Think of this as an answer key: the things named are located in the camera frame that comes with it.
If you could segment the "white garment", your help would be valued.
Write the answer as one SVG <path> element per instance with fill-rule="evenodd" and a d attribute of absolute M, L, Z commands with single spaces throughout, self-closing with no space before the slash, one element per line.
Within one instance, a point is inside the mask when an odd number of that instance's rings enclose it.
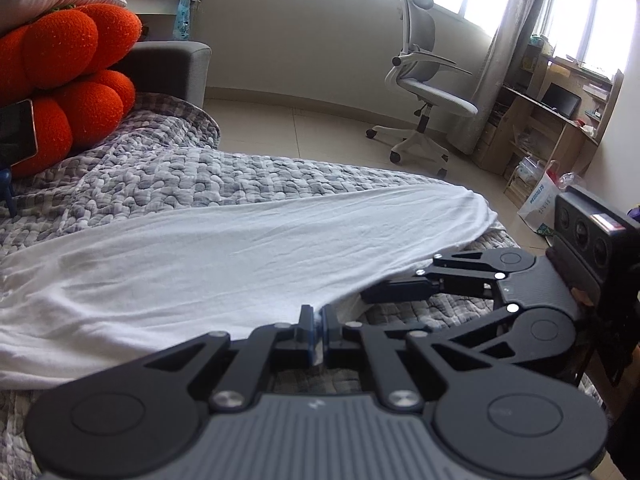
<path fill-rule="evenodd" d="M 497 216 L 461 186 L 424 184 L 147 214 L 1 261 L 1 385 L 45 389 L 197 336 L 294 322 Z"/>

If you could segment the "white paper shopping bag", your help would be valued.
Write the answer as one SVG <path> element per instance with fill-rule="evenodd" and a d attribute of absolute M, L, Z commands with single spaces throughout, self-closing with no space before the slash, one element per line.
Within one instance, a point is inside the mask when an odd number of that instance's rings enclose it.
<path fill-rule="evenodd" d="M 554 230 L 555 199 L 571 184 L 582 182 L 574 172 L 560 176 L 555 172 L 557 162 L 542 174 L 533 191 L 518 211 L 518 216 L 533 232 L 541 236 L 550 236 Z"/>

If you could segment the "purple plush toy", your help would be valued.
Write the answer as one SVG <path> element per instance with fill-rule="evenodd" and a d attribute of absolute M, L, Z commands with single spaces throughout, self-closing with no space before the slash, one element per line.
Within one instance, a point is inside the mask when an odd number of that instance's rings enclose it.
<path fill-rule="evenodd" d="M 628 216 L 634 221 L 640 222 L 640 206 L 634 206 L 630 211 L 627 212 Z"/>

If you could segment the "wooden desk shelf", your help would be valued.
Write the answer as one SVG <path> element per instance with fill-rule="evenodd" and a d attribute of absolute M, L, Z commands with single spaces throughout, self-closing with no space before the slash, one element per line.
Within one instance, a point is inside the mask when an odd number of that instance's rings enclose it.
<path fill-rule="evenodd" d="M 541 173 L 588 169 L 611 119 L 624 73 L 607 77 L 560 58 L 544 36 L 515 55 L 472 154 L 506 180 L 504 194 L 522 206 Z"/>

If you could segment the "grey office chair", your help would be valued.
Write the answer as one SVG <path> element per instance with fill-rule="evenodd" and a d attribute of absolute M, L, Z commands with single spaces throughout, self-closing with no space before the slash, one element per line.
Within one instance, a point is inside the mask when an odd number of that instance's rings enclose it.
<path fill-rule="evenodd" d="M 433 6 L 434 0 L 400 0 L 402 46 L 384 79 L 388 88 L 410 93 L 421 102 L 421 107 L 414 112 L 419 118 L 418 124 L 412 129 L 376 125 L 366 131 L 366 137 L 373 139 L 379 133 L 399 136 L 401 141 L 390 149 L 390 162 L 394 165 L 402 162 L 402 155 L 409 148 L 419 145 L 426 159 L 434 164 L 436 176 L 443 179 L 448 172 L 449 152 L 426 133 L 431 111 L 438 107 L 457 117 L 472 118 L 478 109 L 471 102 L 431 85 L 439 73 L 470 74 L 453 60 L 434 52 Z"/>

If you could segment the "grey checked quilt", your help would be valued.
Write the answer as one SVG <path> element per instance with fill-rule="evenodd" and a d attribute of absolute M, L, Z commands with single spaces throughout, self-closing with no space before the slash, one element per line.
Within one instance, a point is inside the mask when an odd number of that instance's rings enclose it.
<path fill-rule="evenodd" d="M 219 140 L 219 127 L 204 110 L 171 96 L 139 96 L 122 124 L 97 146 L 17 183 L 18 215 L 1 221 L 1 261 L 46 240 L 147 214 L 449 184 L 400 171 L 231 154 L 221 151 Z M 457 249 L 503 248 L 512 243 L 497 217 L 482 236 Z M 489 309 L 484 300 L 446 295 L 370 308 L 361 301 L 361 290 L 330 304 L 341 320 L 423 321 L 441 328 L 472 320 Z M 24 421 L 43 390 L 1 385 L 3 478 L 38 476 Z"/>

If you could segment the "grey curtain right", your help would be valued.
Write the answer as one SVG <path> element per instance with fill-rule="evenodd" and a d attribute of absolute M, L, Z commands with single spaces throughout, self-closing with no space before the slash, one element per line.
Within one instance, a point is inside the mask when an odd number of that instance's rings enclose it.
<path fill-rule="evenodd" d="M 495 32 L 485 56 L 480 74 L 474 77 L 471 102 L 477 113 L 458 119 L 447 134 L 447 141 L 459 152 L 471 155 L 476 147 L 491 107 L 497 99 L 513 55 L 524 49 L 544 0 L 508 0 L 506 12 Z"/>

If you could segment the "blue phone stand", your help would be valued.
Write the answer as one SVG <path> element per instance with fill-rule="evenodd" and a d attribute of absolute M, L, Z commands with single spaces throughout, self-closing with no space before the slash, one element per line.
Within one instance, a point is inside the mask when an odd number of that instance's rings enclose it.
<path fill-rule="evenodd" d="M 12 174 L 9 168 L 0 169 L 0 192 L 1 198 L 6 203 L 6 208 L 9 209 L 11 217 L 17 215 L 16 207 L 14 204 L 14 191 L 12 185 Z"/>

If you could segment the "smartphone on stand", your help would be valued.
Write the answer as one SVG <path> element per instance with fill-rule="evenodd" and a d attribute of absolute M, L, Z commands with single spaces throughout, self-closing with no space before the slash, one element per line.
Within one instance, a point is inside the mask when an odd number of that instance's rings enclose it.
<path fill-rule="evenodd" d="M 2 168 L 11 168 L 38 152 L 34 104 L 23 100 L 0 112 L 0 158 Z"/>

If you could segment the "orange flower cushion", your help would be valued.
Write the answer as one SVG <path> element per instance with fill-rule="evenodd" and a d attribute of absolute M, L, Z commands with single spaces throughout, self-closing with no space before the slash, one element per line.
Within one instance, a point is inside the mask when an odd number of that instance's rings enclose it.
<path fill-rule="evenodd" d="M 134 83 L 114 66 L 138 41 L 136 14 L 108 3 L 61 9 L 1 36 L 1 107 L 29 104 L 1 165 L 26 178 L 113 133 L 134 106 Z"/>

